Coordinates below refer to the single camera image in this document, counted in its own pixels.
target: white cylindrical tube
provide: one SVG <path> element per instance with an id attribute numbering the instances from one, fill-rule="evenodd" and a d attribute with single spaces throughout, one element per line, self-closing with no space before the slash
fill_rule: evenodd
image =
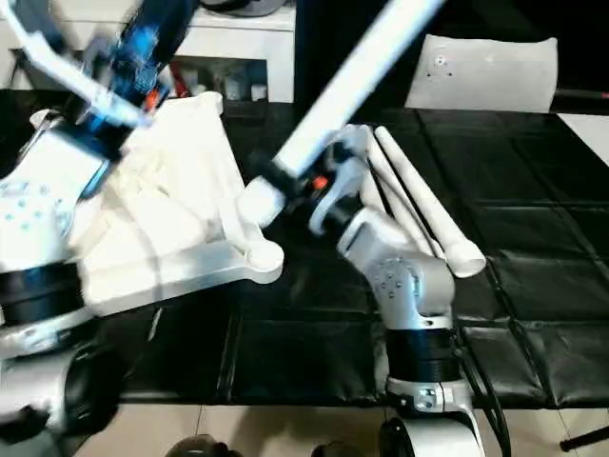
<path id="1" fill-rule="evenodd" d="M 486 259 L 478 246 L 465 237 L 389 131 L 385 127 L 379 127 L 376 129 L 376 136 L 442 245 L 446 262 L 455 276 L 467 278 L 481 272 L 486 265 Z"/>
<path id="2" fill-rule="evenodd" d="M 388 186 L 385 182 L 381 182 L 381 188 L 387 198 L 387 202 L 389 202 L 393 216 L 402 226 L 408 238 L 417 245 L 417 248 L 421 252 L 433 255 L 433 250 L 422 232 L 421 225 L 412 216 L 411 211 L 414 210 L 412 208 L 412 203 L 408 200 L 408 196 L 403 191 L 400 181 L 393 173 L 381 147 L 374 138 L 372 129 L 369 126 L 362 126 L 362 129 L 366 129 L 368 132 L 368 158 L 370 159 L 370 163 L 376 172 L 381 175 L 383 180 L 389 184 Z"/>
<path id="3" fill-rule="evenodd" d="M 276 165 L 295 178 L 307 171 L 333 133 L 348 122 L 442 2 L 391 0 L 275 156 Z M 270 187 L 262 178 L 252 187 L 247 187 L 239 203 L 244 217 L 261 225 L 272 222 L 283 208 L 283 199 L 277 190 L 262 190 Z M 267 194 L 273 194 L 273 198 L 261 198 Z"/>

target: tiled floor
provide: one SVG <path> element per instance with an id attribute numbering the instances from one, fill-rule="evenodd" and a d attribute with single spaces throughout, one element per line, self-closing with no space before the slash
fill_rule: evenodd
<path id="1" fill-rule="evenodd" d="M 483 414 L 482 439 L 488 457 L 500 457 Z M 325 407 L 126 406 L 110 427 L 91 438 L 76 457 L 164 457 L 179 440 L 208 433 L 244 457 L 308 457 L 321 443 L 349 443 L 376 455 L 382 409 Z M 516 457 L 605 457 L 609 442 L 569 454 L 559 442 L 568 436 L 609 426 L 606 409 L 506 411 Z"/>

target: wire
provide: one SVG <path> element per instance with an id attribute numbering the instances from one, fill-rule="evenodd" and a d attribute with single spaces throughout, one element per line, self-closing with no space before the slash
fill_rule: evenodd
<path id="1" fill-rule="evenodd" d="M 52 441 L 53 448 L 57 451 L 57 454 L 59 454 L 59 457 L 68 457 L 68 453 L 66 452 L 61 438 L 48 428 L 46 429 L 46 432 Z"/>
<path id="2" fill-rule="evenodd" d="M 164 299 L 163 277 L 161 272 L 161 261 L 154 249 L 154 246 L 152 245 L 152 241 L 146 235 L 144 229 L 137 223 L 137 220 L 135 219 L 133 214 L 129 211 L 127 203 L 118 194 L 118 192 L 110 186 L 107 186 L 106 197 L 116 205 L 116 210 L 118 210 L 118 216 L 132 223 L 133 226 L 137 229 L 140 241 L 142 242 L 145 250 L 149 253 L 147 261 L 155 277 L 155 285 L 154 290 L 152 292 L 152 301 L 156 309 L 154 311 L 150 328 L 148 330 L 147 341 L 143 344 L 142 349 L 139 351 L 137 356 L 135 356 L 135 358 L 132 360 L 131 367 L 128 369 L 127 373 L 125 373 L 124 379 L 128 379 L 129 376 L 133 374 L 140 362 L 146 356 L 147 350 L 149 349 L 150 344 L 156 336 L 156 330 L 159 325 L 159 321 L 161 320 L 161 317 L 163 315 L 163 305 L 161 304 Z"/>
<path id="3" fill-rule="evenodd" d="M 12 66 L 12 70 L 9 73 L 9 78 L 7 79 L 7 84 L 5 85 L 5 87 L 7 89 L 12 89 L 12 87 L 15 83 L 15 78 L 17 76 L 17 72 L 24 66 L 24 64 L 26 62 L 27 62 L 27 58 L 26 58 L 26 54 L 24 52 L 19 52 L 15 56 L 15 62 Z"/>
<path id="4" fill-rule="evenodd" d="M 480 385 L 476 376 L 472 372 L 471 367 L 467 364 L 466 358 L 462 357 L 462 367 L 463 372 L 465 373 L 465 377 L 469 382 L 470 386 L 474 390 L 474 394 L 476 397 L 480 398 L 482 401 L 482 409 L 484 410 L 484 415 L 488 419 L 488 423 L 490 424 L 499 446 L 501 448 L 501 455 L 503 457 L 510 457 L 512 455 L 512 444 L 510 441 L 510 432 L 509 427 L 507 426 L 507 422 L 505 421 L 505 415 L 503 414 L 503 409 L 501 407 L 501 403 L 499 401 L 499 397 L 497 396 L 497 392 L 493 388 L 492 383 L 488 379 L 485 371 L 481 366 L 481 362 L 478 359 L 478 356 L 474 352 L 469 340 L 465 336 L 464 332 L 461 328 L 457 329 L 457 336 L 459 339 L 459 346 L 461 348 L 465 348 L 469 359 L 477 371 L 482 384 L 484 385 L 484 389 L 486 390 L 486 394 L 483 394 L 480 389 Z"/>

